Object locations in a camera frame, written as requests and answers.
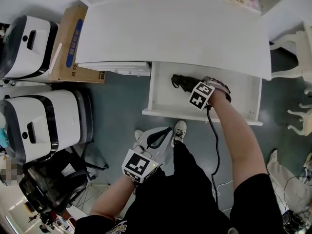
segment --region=white chair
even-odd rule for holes
[[[299,119],[300,122],[302,122],[302,130],[298,130],[294,126],[287,126],[288,129],[293,129],[297,134],[302,135],[302,136],[308,136],[312,132],[312,105],[302,105],[301,103],[299,104],[299,107],[301,108],[310,108],[306,113],[303,112],[293,112],[291,110],[287,110],[289,114],[292,115],[298,115],[301,118]]]
[[[312,83],[312,30],[305,22],[303,22],[303,26],[304,31],[285,35],[270,46],[270,49],[274,50],[280,48],[286,42],[293,41],[296,44],[298,59],[297,67],[287,71],[274,72],[272,73],[272,78],[297,78],[302,76],[305,81]]]

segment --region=white appliance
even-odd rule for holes
[[[48,72],[58,25],[30,16],[14,20],[5,33],[0,78],[48,82]]]
[[[84,103],[79,110],[79,101],[82,100],[67,90],[3,100],[8,155],[17,163],[24,164],[90,141],[92,134],[86,138],[86,134],[81,132],[85,131],[81,121],[86,118],[92,121],[92,117],[86,116],[91,114],[91,108],[84,107],[87,104]]]

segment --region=shoelace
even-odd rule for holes
[[[177,130],[175,131],[175,137],[180,137],[180,138],[182,138],[183,134],[184,134],[184,132],[183,132],[183,130],[181,130],[181,129],[177,129]]]

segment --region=white drawer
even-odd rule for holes
[[[150,76],[151,67],[144,61],[102,61],[79,63],[79,67],[97,71],[110,71],[129,76]]]
[[[258,121],[262,79],[235,71],[204,66],[153,62],[148,108],[142,113],[150,116],[171,117],[207,121],[206,111],[199,111],[188,103],[190,93],[171,83],[172,75],[184,75],[202,79],[210,76],[228,85],[231,91],[232,106],[245,118],[249,125],[262,126]],[[215,111],[211,110],[213,122],[220,122]]]

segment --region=blue label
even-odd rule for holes
[[[70,43],[69,50],[68,50],[68,55],[67,55],[67,60],[66,60],[66,67],[67,68],[70,68],[73,65],[74,56],[75,56],[76,48],[78,45],[80,32],[82,29],[82,24],[83,24],[83,20],[79,19],[77,21],[76,28],[75,28],[74,34],[73,34],[73,38],[72,38],[72,41]]]

